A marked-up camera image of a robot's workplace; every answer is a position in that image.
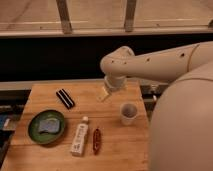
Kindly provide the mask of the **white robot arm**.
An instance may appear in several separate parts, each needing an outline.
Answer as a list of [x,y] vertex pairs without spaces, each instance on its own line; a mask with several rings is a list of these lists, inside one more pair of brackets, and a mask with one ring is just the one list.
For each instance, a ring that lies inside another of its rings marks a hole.
[[149,128],[149,171],[213,171],[213,41],[136,55],[122,46],[104,56],[106,99],[128,77],[168,84]]

